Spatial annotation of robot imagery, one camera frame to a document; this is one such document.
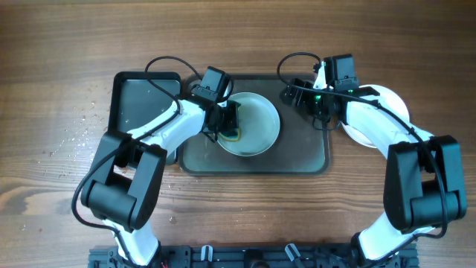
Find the white plate top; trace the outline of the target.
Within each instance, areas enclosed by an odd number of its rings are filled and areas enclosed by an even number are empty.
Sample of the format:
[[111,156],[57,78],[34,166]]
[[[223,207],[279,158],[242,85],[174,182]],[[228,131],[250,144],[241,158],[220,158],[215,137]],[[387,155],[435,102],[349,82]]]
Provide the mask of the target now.
[[[392,91],[391,89],[387,87],[376,85],[376,84],[362,85],[361,88],[368,87],[368,86],[375,89],[380,94],[380,96],[385,99],[386,102],[389,102],[390,108],[399,117],[404,118],[407,121],[410,120],[410,113],[408,111],[408,108],[405,102],[403,101],[403,99],[401,99],[397,93],[395,93],[394,91]],[[348,134],[348,136],[352,140],[356,141],[357,143],[365,147],[376,149],[376,146],[363,133],[359,132],[354,127],[344,124],[343,128],[346,134]]]

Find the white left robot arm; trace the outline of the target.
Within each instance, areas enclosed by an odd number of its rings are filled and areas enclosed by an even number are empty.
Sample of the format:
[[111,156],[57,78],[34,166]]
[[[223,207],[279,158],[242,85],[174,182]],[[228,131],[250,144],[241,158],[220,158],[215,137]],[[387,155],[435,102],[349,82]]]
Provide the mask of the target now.
[[71,201],[78,222],[109,230],[117,243],[106,260],[126,267],[161,267],[161,243],[149,219],[158,201],[167,157],[199,133],[237,127],[238,105],[229,102],[234,81],[208,67],[199,84],[160,115],[124,133],[108,131]]

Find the large dark tray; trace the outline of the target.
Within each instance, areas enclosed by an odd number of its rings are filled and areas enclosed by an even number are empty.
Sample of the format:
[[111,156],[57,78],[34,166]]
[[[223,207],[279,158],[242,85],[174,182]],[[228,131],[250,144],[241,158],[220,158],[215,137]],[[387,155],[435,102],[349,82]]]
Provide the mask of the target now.
[[199,134],[179,149],[179,167],[191,176],[318,175],[329,166],[328,133],[312,127],[312,118],[285,105],[286,88],[274,74],[235,74],[234,92],[253,92],[267,98],[280,116],[276,142],[257,156],[236,156]]

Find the small black tray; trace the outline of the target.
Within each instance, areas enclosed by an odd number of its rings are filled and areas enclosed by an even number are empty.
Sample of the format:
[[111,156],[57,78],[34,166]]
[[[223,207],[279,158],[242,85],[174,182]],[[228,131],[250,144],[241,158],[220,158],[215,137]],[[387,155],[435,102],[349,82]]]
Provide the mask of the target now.
[[109,130],[126,133],[139,128],[165,112],[181,91],[181,78],[175,72],[151,72],[148,82],[142,71],[122,71],[115,75],[109,113]]

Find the white plate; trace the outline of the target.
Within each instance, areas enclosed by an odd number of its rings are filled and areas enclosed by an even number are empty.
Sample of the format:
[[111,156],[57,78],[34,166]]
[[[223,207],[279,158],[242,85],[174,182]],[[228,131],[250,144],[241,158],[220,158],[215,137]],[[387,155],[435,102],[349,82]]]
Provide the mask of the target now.
[[[389,102],[390,108],[399,117],[404,118],[407,121],[410,120],[410,113],[408,111],[408,108],[405,102],[403,101],[403,99],[401,99],[397,93],[395,93],[394,91],[392,91],[391,89],[387,87],[376,85],[376,84],[362,85],[361,88],[368,87],[368,86],[375,89],[380,94],[380,96],[385,99],[386,102]],[[344,124],[343,128],[346,134],[348,134],[348,136],[352,140],[356,141],[357,143],[365,147],[376,149],[376,146],[363,133],[359,132],[354,127]]]
[[238,135],[225,137],[219,134],[219,145],[237,156],[256,156],[264,153],[277,140],[280,133],[280,116],[274,104],[257,93],[240,92],[228,99],[235,101]]

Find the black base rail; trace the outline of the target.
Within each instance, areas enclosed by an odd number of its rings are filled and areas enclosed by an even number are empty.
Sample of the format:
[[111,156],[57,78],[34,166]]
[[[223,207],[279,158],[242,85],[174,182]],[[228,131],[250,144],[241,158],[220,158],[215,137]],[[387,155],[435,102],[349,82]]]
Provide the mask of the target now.
[[[348,243],[328,243],[317,246],[212,247],[161,246],[159,259],[148,267],[351,267],[347,261]],[[116,246],[90,249],[87,267],[132,267],[123,259]],[[394,255],[389,261],[374,267],[419,267],[415,244]]]

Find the white plate bottom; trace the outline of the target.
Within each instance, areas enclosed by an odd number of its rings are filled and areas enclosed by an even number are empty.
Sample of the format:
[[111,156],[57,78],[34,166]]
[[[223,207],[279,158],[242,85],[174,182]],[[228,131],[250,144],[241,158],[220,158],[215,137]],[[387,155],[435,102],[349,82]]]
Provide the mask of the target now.
[[274,104],[257,93],[240,92],[228,99],[235,101],[238,135],[225,137],[219,134],[219,145],[237,156],[256,156],[264,153],[277,140],[280,133],[280,116]]

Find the green yellow sponge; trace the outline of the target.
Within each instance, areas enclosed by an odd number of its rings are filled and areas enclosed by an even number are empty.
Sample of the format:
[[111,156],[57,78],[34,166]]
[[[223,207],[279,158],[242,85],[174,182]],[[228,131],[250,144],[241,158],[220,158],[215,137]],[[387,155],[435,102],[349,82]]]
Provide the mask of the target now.
[[219,132],[219,137],[224,141],[237,142],[241,139],[241,130],[240,128],[235,128],[232,130]]

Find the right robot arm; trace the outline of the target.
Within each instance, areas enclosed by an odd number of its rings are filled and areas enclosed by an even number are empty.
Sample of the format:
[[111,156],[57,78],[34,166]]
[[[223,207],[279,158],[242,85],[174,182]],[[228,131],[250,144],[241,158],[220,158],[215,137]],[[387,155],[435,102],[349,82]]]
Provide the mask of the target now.
[[435,136],[399,115],[402,101],[391,90],[361,85],[353,56],[318,59],[315,81],[283,79],[283,102],[303,107],[314,119],[339,124],[365,136],[386,159],[384,212],[350,242],[350,267],[377,267],[421,237],[440,239],[450,222],[466,215],[460,145]]

